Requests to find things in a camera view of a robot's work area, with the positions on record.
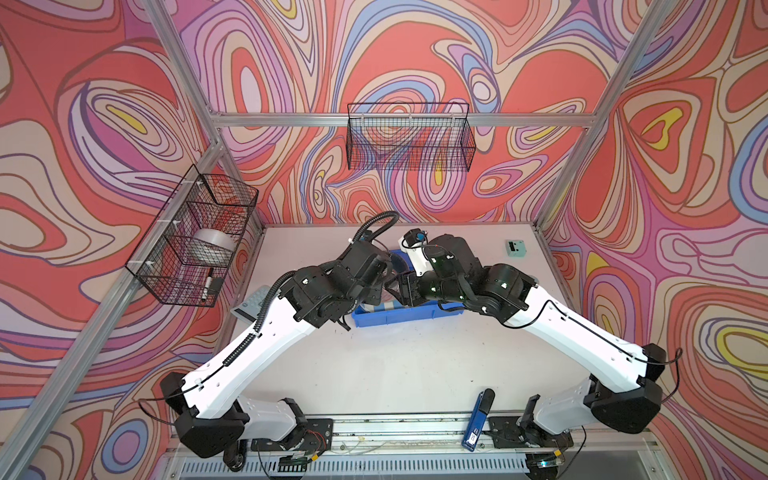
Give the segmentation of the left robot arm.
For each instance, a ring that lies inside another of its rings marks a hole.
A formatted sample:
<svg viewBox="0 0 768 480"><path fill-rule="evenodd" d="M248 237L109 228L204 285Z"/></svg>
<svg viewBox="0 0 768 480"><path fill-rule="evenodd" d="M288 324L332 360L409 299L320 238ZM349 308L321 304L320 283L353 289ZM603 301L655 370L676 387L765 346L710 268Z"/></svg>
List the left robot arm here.
<svg viewBox="0 0 768 480"><path fill-rule="evenodd" d="M221 454L228 461L244 456L255 439L285 450L301 445L308 424L295 400L258 401L244 389L325 323L342 324L359 304L380 300L393 273L388 251L358 240L335 260L280 276L250 327L203 366L162 380L180 442L200 458Z"/></svg>

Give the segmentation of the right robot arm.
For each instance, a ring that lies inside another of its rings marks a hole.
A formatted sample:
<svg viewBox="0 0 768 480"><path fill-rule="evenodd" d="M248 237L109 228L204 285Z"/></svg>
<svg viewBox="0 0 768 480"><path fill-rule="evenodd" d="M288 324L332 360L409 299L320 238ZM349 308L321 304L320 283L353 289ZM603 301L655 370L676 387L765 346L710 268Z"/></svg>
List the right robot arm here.
<svg viewBox="0 0 768 480"><path fill-rule="evenodd" d="M593 423L638 434L660 412L663 393L657 381L668 363L660 346L640 346L608 333L512 265L483 265L461 237L429 239L412 229L401 237L400 249L412 265L391 290L402 304L458 303L504 328L534 335L588 371L588 377L557 395L531 396L517 421L524 435L549 438Z"/></svg>

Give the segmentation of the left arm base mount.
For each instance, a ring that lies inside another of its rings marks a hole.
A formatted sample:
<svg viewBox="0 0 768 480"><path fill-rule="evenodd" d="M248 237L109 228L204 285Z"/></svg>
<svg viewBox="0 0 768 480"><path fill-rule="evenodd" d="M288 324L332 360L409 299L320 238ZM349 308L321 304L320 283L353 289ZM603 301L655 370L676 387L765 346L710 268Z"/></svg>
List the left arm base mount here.
<svg viewBox="0 0 768 480"><path fill-rule="evenodd" d="M332 446L334 420L330 417L310 418L300 422L283 440L253 439L250 450L258 452L321 453Z"/></svg>

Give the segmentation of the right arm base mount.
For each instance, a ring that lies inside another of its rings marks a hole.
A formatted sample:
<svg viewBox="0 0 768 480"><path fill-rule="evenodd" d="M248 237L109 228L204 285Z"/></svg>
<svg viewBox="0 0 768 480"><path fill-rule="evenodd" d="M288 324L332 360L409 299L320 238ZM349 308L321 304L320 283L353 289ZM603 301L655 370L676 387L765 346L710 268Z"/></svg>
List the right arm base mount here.
<svg viewBox="0 0 768 480"><path fill-rule="evenodd" d="M520 416L491 415L487 418L487 434L492 437L495 448L549 448L564 451L574 445L568 431L551 434L535 424L534 408L540 398L538 394L531 396Z"/></svg>

